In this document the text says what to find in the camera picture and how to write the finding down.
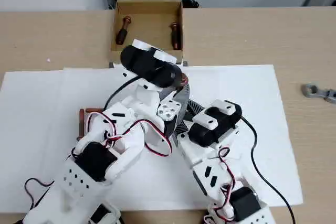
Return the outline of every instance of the red wire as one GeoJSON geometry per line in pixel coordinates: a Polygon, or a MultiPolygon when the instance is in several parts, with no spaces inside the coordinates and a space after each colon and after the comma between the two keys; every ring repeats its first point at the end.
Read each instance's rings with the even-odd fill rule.
{"type": "MultiPolygon", "coordinates": [[[[110,121],[110,123],[112,124],[113,129],[114,129],[114,135],[116,135],[117,134],[117,129],[115,127],[116,126],[115,123],[107,115],[105,115],[104,113],[100,113],[100,112],[95,112],[95,113],[102,115],[105,119],[107,119],[107,120],[110,121]]],[[[91,119],[92,119],[93,115],[94,114],[91,114],[90,117],[89,117],[89,119],[88,119],[88,132],[90,131],[90,123],[91,123],[91,119]]]]}
{"type": "MultiPolygon", "coordinates": [[[[153,123],[153,122],[151,122],[151,121],[149,121],[149,120],[147,120],[147,119],[140,119],[140,120],[137,120],[137,121],[135,121],[124,133],[122,133],[122,135],[126,135],[127,133],[129,133],[130,131],[131,131],[131,129],[134,127],[134,126],[136,126],[138,123],[141,123],[141,122],[145,122],[145,123],[148,123],[148,124],[150,124],[154,129],[155,129],[155,131],[163,138],[163,139],[165,139],[165,141],[168,143],[168,146],[169,146],[169,149],[170,149],[170,153],[172,152],[172,149],[173,149],[173,147],[172,147],[172,144],[171,144],[171,142],[170,142],[170,140],[164,135],[164,133],[153,123]]],[[[117,140],[119,140],[121,137],[120,136],[118,136],[118,137],[111,137],[111,138],[109,138],[108,139],[108,141],[113,141],[113,142],[115,142],[115,141],[117,141],[117,140]]],[[[161,156],[161,157],[167,157],[167,156],[169,156],[170,155],[170,153],[169,154],[163,154],[163,153],[160,153],[160,152],[157,152],[156,150],[154,150],[154,149],[152,149],[152,148],[150,148],[148,145],[147,145],[147,143],[145,143],[145,147],[150,151],[150,152],[152,152],[152,153],[154,153],[154,154],[156,154],[156,155],[158,155],[158,156],[161,156]]]]}
{"type": "Polygon", "coordinates": [[[223,158],[226,157],[227,154],[229,154],[229,152],[230,152],[230,148],[229,147],[222,147],[221,149],[219,149],[219,151],[218,151],[218,157],[219,157],[219,159],[220,159],[220,161],[222,163],[225,163],[223,158]],[[224,156],[221,156],[221,152],[223,150],[226,150],[226,153],[224,154],[224,156]]]}
{"type": "Polygon", "coordinates": [[[230,152],[230,148],[229,148],[229,147],[222,147],[222,148],[219,149],[219,151],[218,151],[218,158],[219,158],[219,160],[220,160],[222,163],[224,163],[224,164],[226,165],[226,170],[228,171],[228,173],[229,173],[230,176],[231,176],[232,183],[231,183],[231,185],[230,185],[230,188],[227,190],[227,192],[225,192],[222,188],[220,189],[220,190],[222,191],[222,193],[225,195],[225,201],[224,201],[224,203],[223,203],[222,206],[214,208],[214,211],[215,211],[217,217],[219,217],[221,220],[223,220],[223,221],[225,221],[225,222],[229,222],[229,221],[232,221],[232,220],[223,217],[222,215],[220,215],[220,214],[218,213],[218,211],[221,210],[221,209],[223,209],[224,206],[229,202],[229,196],[230,196],[230,194],[231,194],[233,188],[234,188],[235,185],[236,185],[236,179],[235,179],[235,176],[234,176],[233,172],[231,171],[231,169],[229,168],[229,166],[227,165],[227,163],[226,163],[225,160],[224,160],[224,157],[226,157],[226,156],[228,155],[229,152],[230,152]],[[224,154],[224,156],[222,156],[221,153],[222,153],[222,151],[224,151],[224,150],[226,150],[226,153],[224,154]]]}

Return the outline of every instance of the black cable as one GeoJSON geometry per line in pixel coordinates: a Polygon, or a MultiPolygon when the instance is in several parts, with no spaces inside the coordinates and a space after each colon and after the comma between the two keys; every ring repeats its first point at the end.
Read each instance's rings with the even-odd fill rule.
{"type": "Polygon", "coordinates": [[[54,181],[53,181],[53,182],[51,182],[49,184],[45,184],[45,183],[42,183],[41,181],[39,181],[37,178],[29,178],[29,179],[26,180],[26,182],[25,182],[25,191],[26,191],[26,193],[28,194],[28,196],[30,197],[30,200],[31,200],[31,205],[30,205],[30,209],[29,210],[32,210],[34,208],[34,205],[35,205],[34,197],[32,196],[32,194],[30,193],[30,191],[27,188],[27,184],[31,180],[36,181],[37,183],[39,183],[43,187],[49,187],[49,186],[51,186],[54,183],[54,181]]]}
{"type": "Polygon", "coordinates": [[[258,134],[256,132],[256,130],[254,129],[254,127],[241,115],[240,118],[244,121],[244,123],[246,123],[246,125],[252,130],[253,132],[253,135],[254,135],[254,144],[252,146],[252,149],[251,149],[251,160],[252,160],[252,163],[253,163],[253,167],[254,169],[256,170],[257,174],[259,175],[259,177],[270,187],[272,188],[273,191],[275,191],[279,196],[280,198],[285,202],[287,208],[288,208],[288,211],[291,215],[291,218],[292,218],[292,222],[293,224],[296,224],[296,221],[295,221],[295,216],[294,216],[294,213],[293,213],[293,210],[292,208],[290,207],[287,199],[281,194],[281,192],[278,191],[277,188],[275,188],[262,174],[261,172],[259,171],[257,165],[256,165],[256,162],[254,160],[254,150],[257,146],[257,143],[258,143],[258,134]]]}
{"type": "Polygon", "coordinates": [[[103,111],[105,111],[107,109],[107,106],[109,105],[109,103],[110,103],[110,101],[112,100],[113,97],[115,97],[121,90],[126,88],[129,84],[139,80],[140,78],[141,78],[140,76],[136,76],[136,77],[132,78],[131,80],[128,80],[127,82],[125,82],[123,85],[121,85],[112,95],[110,95],[110,97],[108,98],[108,100],[105,103],[103,111]]]}

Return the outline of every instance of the white paper sheet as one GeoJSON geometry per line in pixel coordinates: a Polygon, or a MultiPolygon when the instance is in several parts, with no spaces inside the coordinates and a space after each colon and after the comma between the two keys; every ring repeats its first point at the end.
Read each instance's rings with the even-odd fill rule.
{"type": "MultiPolygon", "coordinates": [[[[301,204],[300,181],[273,67],[187,67],[183,70],[189,77],[193,100],[204,106],[214,99],[231,100],[242,106],[243,115],[258,132],[259,144],[255,158],[261,172],[278,187],[291,204],[301,204]]],[[[39,73],[39,78],[49,79],[47,73],[49,72],[39,73]]],[[[0,108],[11,108],[19,104],[22,118],[27,116],[26,106],[35,106],[34,110],[29,111],[33,111],[38,119],[42,116],[45,121],[26,122],[25,130],[33,131],[25,139],[29,141],[29,146],[19,147],[26,156],[22,158],[16,155],[13,158],[8,153],[14,153],[18,146],[25,144],[22,138],[13,138],[13,131],[10,130],[19,125],[16,123],[19,117],[15,113],[11,114],[8,109],[6,115],[11,120],[1,118],[0,132],[3,138],[0,141],[0,164],[11,162],[10,169],[1,168],[2,175],[8,177],[0,181],[1,212],[21,212],[28,209],[29,199],[23,191],[25,179],[37,176],[44,181],[50,181],[53,178],[76,143],[78,110],[102,107],[109,94],[126,81],[127,77],[123,77],[122,73],[119,67],[104,70],[66,70],[58,73],[52,87],[43,86],[41,83],[37,85],[37,79],[27,80],[24,73],[6,75],[0,93],[0,108]],[[20,90],[22,86],[27,90],[31,86],[39,86],[48,90],[44,91],[45,95],[49,94],[54,99],[41,98],[38,92],[35,92],[35,96],[32,94],[28,101],[25,97],[14,96],[14,99],[10,90],[13,87],[20,90]],[[60,87],[59,95],[55,95],[57,87],[60,87]],[[53,109],[43,109],[47,105],[53,109]],[[50,111],[52,124],[48,123],[48,116],[45,116],[50,111]],[[6,146],[6,155],[3,153],[3,146],[6,146]],[[17,167],[23,164],[24,176],[17,172],[17,167]]],[[[116,99],[125,97],[130,90],[132,87],[124,90],[116,99]]],[[[243,152],[242,159],[254,172],[249,157],[253,135],[243,124],[239,126],[240,134],[231,155],[237,157],[243,152]]],[[[20,129],[19,127],[16,130],[16,134],[25,134],[20,129]]],[[[271,206],[284,205],[266,184],[261,183],[266,203],[271,206]]],[[[39,189],[34,188],[33,193],[38,192],[39,189]]],[[[116,181],[108,198],[122,210],[196,209],[205,208],[207,205],[206,197],[177,150],[173,150],[173,155],[168,158],[161,158],[144,150],[140,160],[116,181]]]]}

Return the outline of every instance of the copper part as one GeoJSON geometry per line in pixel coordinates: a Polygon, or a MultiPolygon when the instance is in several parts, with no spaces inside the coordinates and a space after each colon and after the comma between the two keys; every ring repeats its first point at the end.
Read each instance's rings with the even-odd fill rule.
{"type": "Polygon", "coordinates": [[[181,86],[187,85],[189,82],[188,76],[185,73],[182,73],[181,86]]]}
{"type": "Polygon", "coordinates": [[[91,113],[91,112],[99,112],[102,113],[104,111],[104,109],[102,108],[86,108],[85,112],[86,113],[91,113]]]}
{"type": "Polygon", "coordinates": [[[81,140],[85,134],[85,114],[84,109],[79,110],[79,136],[77,137],[77,141],[81,140]]]}
{"type": "Polygon", "coordinates": [[[130,16],[126,16],[124,19],[123,19],[124,23],[122,25],[122,28],[123,29],[126,29],[127,30],[127,27],[130,23],[132,23],[132,18],[130,16]]]}
{"type": "Polygon", "coordinates": [[[178,29],[178,24],[177,22],[171,23],[170,27],[172,28],[172,45],[174,50],[179,50],[179,29],[178,29]]]}

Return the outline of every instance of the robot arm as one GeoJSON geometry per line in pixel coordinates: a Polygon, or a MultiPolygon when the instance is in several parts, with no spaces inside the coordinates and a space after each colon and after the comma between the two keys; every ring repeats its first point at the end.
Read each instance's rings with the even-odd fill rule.
{"type": "Polygon", "coordinates": [[[193,118],[190,129],[178,132],[182,152],[202,192],[212,202],[205,223],[275,223],[261,201],[258,181],[238,159],[227,158],[239,133],[236,123],[241,107],[229,101],[214,101],[193,118]]]}
{"type": "MultiPolygon", "coordinates": [[[[118,223],[120,212],[104,198],[114,180],[137,161],[144,147],[161,156],[172,151],[168,137],[187,107],[187,78],[174,57],[137,40],[123,50],[121,61],[130,77],[141,77],[135,93],[88,116],[87,135],[77,143],[38,206],[26,215],[24,224],[118,223]],[[162,100],[160,92],[169,87],[178,92],[172,100],[162,100]],[[161,139],[165,153],[155,149],[161,139]]],[[[175,144],[212,202],[207,223],[250,224],[260,215],[257,218],[271,224],[274,220],[258,198],[253,176],[238,160],[225,159],[224,151],[238,133],[240,116],[239,105],[216,100],[196,113],[193,125],[175,137],[175,144]]]]}

